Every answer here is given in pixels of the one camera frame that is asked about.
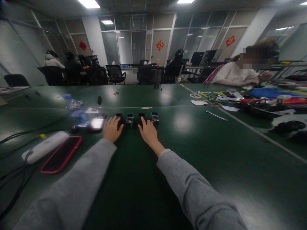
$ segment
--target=device screen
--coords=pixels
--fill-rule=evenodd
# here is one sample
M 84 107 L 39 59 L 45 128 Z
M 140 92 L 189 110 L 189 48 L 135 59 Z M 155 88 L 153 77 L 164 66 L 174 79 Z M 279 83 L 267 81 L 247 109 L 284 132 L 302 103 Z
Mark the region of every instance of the device screen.
M 102 129 L 103 123 L 105 121 L 105 114 L 96 114 L 91 121 L 92 129 Z
M 76 147 L 76 144 L 80 141 L 80 137 L 69 137 L 61 147 L 54 153 L 54 155 L 48 160 L 42 171 L 55 172 L 60 169 L 69 154 Z

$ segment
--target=white power bank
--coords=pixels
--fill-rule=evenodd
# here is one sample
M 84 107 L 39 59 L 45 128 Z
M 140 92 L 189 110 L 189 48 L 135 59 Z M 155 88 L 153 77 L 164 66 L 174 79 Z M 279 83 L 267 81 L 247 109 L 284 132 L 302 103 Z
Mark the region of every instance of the white power bank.
M 66 141 L 67 138 L 69 138 L 69 135 L 65 133 L 64 131 L 60 131 L 52 135 L 51 137 L 49 137 L 48 139 L 44 140 L 42 143 L 38 144 L 37 146 L 31 149 L 32 153 L 28 155 L 28 159 L 26 163 L 27 164 L 35 163 L 40 158 L 42 158 L 47 153 L 49 153 L 51 150 L 53 150 L 54 148 L 59 146 L 61 143 Z M 26 159 L 26 155 L 28 154 L 29 151 L 30 149 L 21 155 L 23 160 Z

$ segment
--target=green table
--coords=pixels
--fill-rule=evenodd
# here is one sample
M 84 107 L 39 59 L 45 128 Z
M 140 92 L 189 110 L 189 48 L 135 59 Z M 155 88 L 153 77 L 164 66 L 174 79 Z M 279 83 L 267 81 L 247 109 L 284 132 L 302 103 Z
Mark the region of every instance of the green table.
M 185 86 L 192 91 L 229 88 L 204 84 Z M 248 227 L 307 228 L 306 164 L 223 111 L 192 105 L 191 92 L 178 84 L 162 85 L 162 91 L 153 89 L 151 85 L 33 87 L 5 97 L 8 105 L 0 107 L 0 140 L 17 132 L 42 127 L 67 114 L 61 97 L 66 93 L 71 93 L 77 100 L 83 99 L 86 107 L 98 107 L 97 97 L 102 96 L 103 109 L 99 111 L 108 117 L 116 113 L 123 113 L 125 117 L 127 113 L 134 113 L 136 122 L 140 112 L 148 118 L 151 112 L 158 112 L 160 126 L 157 131 L 162 144 L 193 165 L 218 192 L 232 199 Z M 205 113 L 207 109 L 229 121 Z M 232 114 L 258 130 L 261 130 L 259 127 L 269 129 L 266 121 L 253 120 L 239 112 Z M 69 130 L 72 124 L 73 121 L 66 117 L 37 133 L 50 129 Z M 41 174 L 40 168 L 48 156 L 42 159 L 15 207 L 3 220 L 4 229 L 10 229 L 31 202 L 68 172 L 101 138 L 101 134 L 89 134 L 85 130 L 78 135 L 84 137 L 84 143 L 64 172 Z M 33 136 L 29 134 L 7 142 L 1 146 L 0 153 L 28 142 Z M 276 136 L 276 140 L 285 144 L 284 137 Z M 0 175 L 18 166 L 20 155 L 35 144 L 0 158 Z M 176 196 L 156 167 L 157 157 L 141 139 L 138 128 L 124 129 L 116 145 L 118 150 L 84 229 L 192 229 Z M 6 190 L 0 190 L 1 209 L 11 200 L 20 179 L 16 178 Z

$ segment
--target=red decoration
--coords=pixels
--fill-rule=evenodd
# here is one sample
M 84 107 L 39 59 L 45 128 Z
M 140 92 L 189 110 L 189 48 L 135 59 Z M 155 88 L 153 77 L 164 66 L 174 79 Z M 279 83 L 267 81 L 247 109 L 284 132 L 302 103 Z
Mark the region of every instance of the red decoration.
M 227 41 L 226 41 L 226 45 L 227 47 L 230 46 L 232 43 L 234 43 L 236 41 L 235 37 L 232 36 L 231 38 L 229 38 Z
M 162 40 L 160 40 L 160 41 L 158 42 L 158 44 L 157 44 L 157 48 L 158 48 L 158 50 L 160 51 L 160 50 L 162 50 L 163 47 L 164 47 L 164 43 L 162 42 Z
M 84 51 L 85 51 L 85 50 L 86 50 L 87 45 L 86 45 L 84 42 L 80 41 L 79 47 L 80 47 L 82 50 L 84 50 Z

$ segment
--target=smartphone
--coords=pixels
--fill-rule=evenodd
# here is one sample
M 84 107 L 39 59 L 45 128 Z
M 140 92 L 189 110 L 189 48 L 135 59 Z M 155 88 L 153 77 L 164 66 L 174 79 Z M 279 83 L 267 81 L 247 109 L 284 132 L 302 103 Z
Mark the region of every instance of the smartphone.
M 95 114 L 94 118 L 90 122 L 87 127 L 88 132 L 99 132 L 102 130 L 103 125 L 106 121 L 106 114 L 105 113 L 98 113 Z
M 82 137 L 72 136 L 66 139 L 41 168 L 41 173 L 55 174 L 61 172 L 82 142 Z

